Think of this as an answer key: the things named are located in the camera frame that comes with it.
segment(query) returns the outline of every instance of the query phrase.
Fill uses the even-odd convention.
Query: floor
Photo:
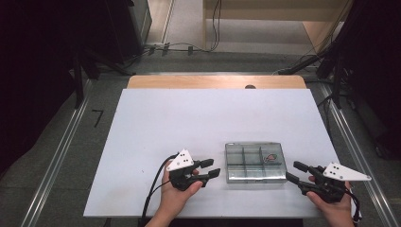
[[[149,6],[158,11],[159,6],[166,5],[166,2],[170,3],[150,0]],[[169,21],[159,20],[159,16],[154,18],[156,27],[150,29],[148,44],[154,44],[154,40],[165,37],[165,43],[173,44],[174,48],[187,49],[187,44],[192,44],[210,49],[216,41],[215,25],[218,34],[216,52],[314,54],[302,22],[293,21],[207,20],[206,46],[203,46],[202,1],[174,0],[171,3]],[[167,6],[163,7],[164,14],[168,14],[168,9]],[[164,34],[158,32],[160,24],[168,27]]]
[[[180,3],[179,0],[174,1],[174,9],[186,6],[177,5],[178,3]],[[177,14],[177,10],[171,12],[168,30],[165,35],[159,34],[159,37],[163,39],[165,36],[166,42],[172,44],[175,42],[198,44],[199,37],[197,35],[191,38],[196,31],[186,32],[188,36],[174,35],[175,31],[181,29],[173,23]],[[153,54],[144,54],[134,62],[127,62],[125,67],[138,74],[174,74],[177,72],[277,74],[278,70],[297,63],[312,48],[311,44],[307,44],[305,41],[307,40],[305,31],[297,26],[288,26],[286,29],[288,30],[280,32],[283,37],[264,41],[268,42],[267,45],[271,48],[263,51],[253,53],[250,50],[254,47],[248,47],[246,44],[234,42],[233,45],[224,45],[224,42],[221,42],[217,51],[212,53],[193,52],[189,54],[187,51],[163,53],[156,50]],[[249,31],[246,42],[254,41],[252,35],[249,35],[251,33]],[[155,39],[149,44],[157,44],[159,40]],[[275,47],[277,43],[275,41],[283,42],[281,46]],[[298,44],[303,44],[305,47],[294,48]],[[181,46],[181,49],[187,49],[187,45]],[[307,87],[311,90],[316,102],[319,103],[327,95],[327,87],[326,83],[316,80],[317,65],[319,65],[318,62],[316,65],[309,65],[298,74],[305,78]],[[128,79],[128,77],[120,76],[113,71],[103,70],[99,80],[87,81],[85,86],[87,99],[81,109],[74,110],[75,95],[72,95],[62,105],[34,148],[20,158],[1,178],[0,226],[103,226],[107,223],[105,218],[84,218],[82,214],[121,90],[127,86]],[[368,169],[377,184],[355,183],[354,191],[362,203],[363,221],[359,226],[398,226],[399,217],[401,217],[399,195],[401,162],[377,158],[372,138],[345,97],[341,98],[341,107],[340,113],[332,107],[327,115],[336,153],[343,165],[354,169],[361,166]],[[320,111],[323,121],[326,122],[326,114],[322,108]],[[350,142],[349,132],[344,131],[341,124],[338,124],[341,122],[341,119],[338,118],[339,115],[345,116],[345,123],[351,129],[351,135],[356,142]],[[71,129],[74,133],[65,134],[66,129]],[[361,152],[362,158],[354,155],[355,150]],[[55,156],[60,159],[52,161]],[[59,167],[55,168],[53,172],[48,172],[49,167],[57,161],[60,162]],[[365,162],[367,165],[361,165],[360,162]],[[48,191],[41,194],[41,183],[44,183],[44,179],[49,180],[47,181]],[[36,201],[35,196],[37,195],[42,195],[40,197],[42,203],[34,203],[33,205],[41,205],[36,206],[37,209],[34,210],[36,212],[29,213],[31,211],[29,207],[33,201]],[[383,203],[377,202],[383,200],[390,207],[390,213],[386,207],[382,207],[384,212],[380,211],[379,206]],[[394,217],[395,221],[387,221],[388,218]],[[112,218],[110,224],[111,226],[136,226],[137,219]],[[326,222],[322,218],[305,219],[304,226],[326,226]]]

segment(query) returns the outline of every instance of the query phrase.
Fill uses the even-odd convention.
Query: table top
[[[221,173],[190,199],[181,218],[319,216],[292,183],[226,183],[224,145],[256,141],[280,142],[288,171],[304,181],[308,174],[295,169],[294,161],[311,166],[338,161],[308,89],[125,89],[84,216],[140,217],[160,164],[182,148],[194,160],[215,160],[200,174],[217,167]],[[149,216],[159,199],[160,190],[152,196]]]

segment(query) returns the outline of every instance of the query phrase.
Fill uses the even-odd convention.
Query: human hand
[[[165,166],[162,183],[169,181],[169,172],[166,170],[166,167],[169,164],[170,162],[168,162]],[[198,175],[199,172],[195,169],[192,174]],[[197,193],[202,185],[202,182],[195,182],[192,183],[185,191],[180,191],[177,188],[174,188],[171,183],[164,184],[162,186],[162,198],[160,200],[159,208],[147,226],[168,226],[171,220],[178,216],[183,210],[188,199]]]
[[[310,176],[309,180],[315,182],[315,177]],[[327,203],[323,201],[318,194],[309,191],[307,197],[323,212],[324,217],[331,227],[354,227],[351,218],[351,197],[344,194],[340,202]]]

